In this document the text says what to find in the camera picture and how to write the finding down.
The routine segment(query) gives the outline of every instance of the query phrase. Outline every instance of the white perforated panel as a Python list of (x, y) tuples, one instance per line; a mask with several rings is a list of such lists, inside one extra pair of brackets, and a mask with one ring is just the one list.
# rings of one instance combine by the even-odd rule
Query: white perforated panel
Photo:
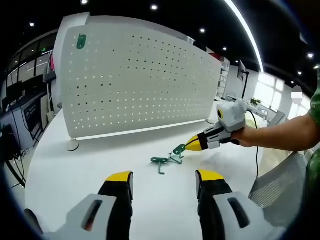
[[(85, 46), (77, 49), (79, 35)], [(221, 63), (178, 38), (129, 24), (68, 30), (61, 98), (71, 138), (206, 119)]]

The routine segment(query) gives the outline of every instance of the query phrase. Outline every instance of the potted plant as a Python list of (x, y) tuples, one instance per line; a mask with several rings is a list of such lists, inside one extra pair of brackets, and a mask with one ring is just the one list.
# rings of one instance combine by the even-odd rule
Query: potted plant
[(257, 107), (258, 104), (261, 104), (261, 101), (259, 99), (251, 98), (250, 103), (252, 106)]

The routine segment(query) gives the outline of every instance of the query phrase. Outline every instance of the person's hand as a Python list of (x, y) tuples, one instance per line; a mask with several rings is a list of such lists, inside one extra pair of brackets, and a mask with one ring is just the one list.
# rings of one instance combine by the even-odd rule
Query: person's hand
[(256, 129), (245, 126), (244, 128), (234, 131), (231, 134), (231, 139), (232, 140), (238, 140), (240, 145), (246, 148), (253, 147), (253, 136), (255, 134)]

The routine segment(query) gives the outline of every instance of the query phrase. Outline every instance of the computer monitor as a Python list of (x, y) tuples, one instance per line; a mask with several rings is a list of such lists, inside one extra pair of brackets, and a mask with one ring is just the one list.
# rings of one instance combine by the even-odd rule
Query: computer monitor
[(243, 81), (245, 72), (246, 72), (246, 67), (245, 67), (244, 63), (240, 60), (237, 78), (240, 79), (241, 81)]

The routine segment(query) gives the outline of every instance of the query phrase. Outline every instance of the person's arm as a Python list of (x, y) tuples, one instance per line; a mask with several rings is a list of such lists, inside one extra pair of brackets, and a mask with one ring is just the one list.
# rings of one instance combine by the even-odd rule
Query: person's arm
[(246, 126), (234, 132), (231, 138), (244, 147), (259, 146), (298, 152), (313, 148), (320, 142), (320, 126), (306, 114), (277, 126), (258, 129)]

